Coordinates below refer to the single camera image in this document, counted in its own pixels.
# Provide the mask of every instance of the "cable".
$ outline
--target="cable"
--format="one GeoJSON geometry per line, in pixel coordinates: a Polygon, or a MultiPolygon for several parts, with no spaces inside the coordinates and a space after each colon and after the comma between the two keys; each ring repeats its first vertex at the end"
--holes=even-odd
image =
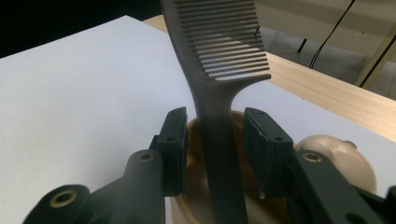
{"type": "Polygon", "coordinates": [[[323,44],[318,48],[317,52],[315,53],[314,57],[311,60],[311,64],[309,64],[309,68],[313,68],[314,67],[314,64],[317,61],[317,58],[318,58],[321,50],[323,49],[324,45],[330,39],[330,36],[332,36],[332,33],[334,33],[335,29],[337,29],[338,25],[341,23],[341,20],[344,18],[344,16],[347,14],[347,12],[349,11],[349,9],[352,7],[352,5],[354,3],[355,3],[355,0],[352,0],[350,2],[350,4],[347,7],[346,11],[344,12],[344,14],[341,16],[340,20],[338,20],[338,22],[335,24],[334,28],[332,29],[332,32],[329,34],[329,36],[326,38],[326,40],[323,42],[323,44]]]}

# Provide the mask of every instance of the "floor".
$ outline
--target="floor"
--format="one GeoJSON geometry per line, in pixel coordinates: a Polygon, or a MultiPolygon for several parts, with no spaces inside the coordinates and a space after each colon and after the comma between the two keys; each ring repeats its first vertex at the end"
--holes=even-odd
{"type": "MultiPolygon", "coordinates": [[[[268,52],[307,67],[321,45],[308,40],[303,50],[297,53],[303,38],[265,27],[261,28],[261,32],[268,52]]],[[[345,82],[354,83],[366,60],[367,57],[364,55],[325,46],[315,62],[314,69],[345,82]]],[[[368,90],[396,100],[396,63],[387,63],[368,90]]]]}

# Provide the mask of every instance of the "comb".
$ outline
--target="comb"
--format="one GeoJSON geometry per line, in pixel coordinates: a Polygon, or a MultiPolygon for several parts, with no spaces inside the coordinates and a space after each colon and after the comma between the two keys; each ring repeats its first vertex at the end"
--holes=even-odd
{"type": "Polygon", "coordinates": [[[248,223],[231,105],[269,79],[253,0],[162,0],[163,15],[189,83],[200,127],[216,223],[248,223]]]}

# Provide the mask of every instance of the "white table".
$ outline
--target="white table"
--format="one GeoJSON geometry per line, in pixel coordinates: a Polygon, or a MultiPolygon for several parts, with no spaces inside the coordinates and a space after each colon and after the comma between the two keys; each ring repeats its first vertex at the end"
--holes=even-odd
{"type": "MultiPolygon", "coordinates": [[[[0,223],[21,223],[61,185],[94,191],[118,178],[180,106],[195,117],[168,35],[129,17],[1,59],[0,223]]],[[[295,142],[326,133],[356,143],[379,195],[396,182],[394,142],[270,82],[236,97],[233,109],[246,106],[268,112],[295,142]]]]}

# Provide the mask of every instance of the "comb teeth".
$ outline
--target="comb teeth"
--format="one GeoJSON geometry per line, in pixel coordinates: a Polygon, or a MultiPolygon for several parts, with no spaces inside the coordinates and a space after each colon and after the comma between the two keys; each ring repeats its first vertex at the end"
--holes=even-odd
{"type": "Polygon", "coordinates": [[[176,1],[196,62],[215,80],[269,74],[253,0],[176,1]]]}

